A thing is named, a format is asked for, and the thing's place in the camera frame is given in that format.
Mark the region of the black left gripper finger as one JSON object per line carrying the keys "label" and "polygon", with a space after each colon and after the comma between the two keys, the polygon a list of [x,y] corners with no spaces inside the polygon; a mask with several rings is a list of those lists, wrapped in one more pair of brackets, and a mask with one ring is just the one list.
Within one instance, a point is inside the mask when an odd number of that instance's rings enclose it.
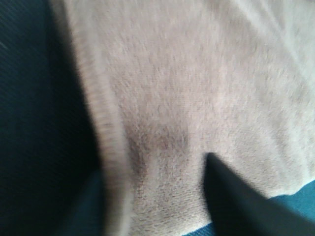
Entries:
{"label": "black left gripper finger", "polygon": [[315,224],[252,189],[214,153],[203,175],[206,206],[218,236],[313,236]]}

